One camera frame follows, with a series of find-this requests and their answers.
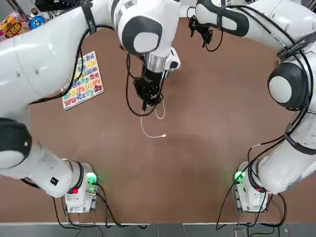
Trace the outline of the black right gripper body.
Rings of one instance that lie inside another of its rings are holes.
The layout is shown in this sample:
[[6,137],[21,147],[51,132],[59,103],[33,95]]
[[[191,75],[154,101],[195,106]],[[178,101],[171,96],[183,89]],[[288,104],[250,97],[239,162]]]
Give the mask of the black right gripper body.
[[197,31],[200,35],[206,35],[208,33],[209,26],[207,24],[200,23],[195,15],[189,17],[188,20],[191,35],[193,35],[195,31]]

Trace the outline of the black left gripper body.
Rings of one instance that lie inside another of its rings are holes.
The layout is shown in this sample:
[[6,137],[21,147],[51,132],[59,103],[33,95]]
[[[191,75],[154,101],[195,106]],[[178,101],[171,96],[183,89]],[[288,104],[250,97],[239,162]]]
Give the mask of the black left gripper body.
[[139,97],[156,96],[160,90],[160,82],[163,72],[157,73],[149,69],[142,69],[139,79],[133,82],[136,93]]

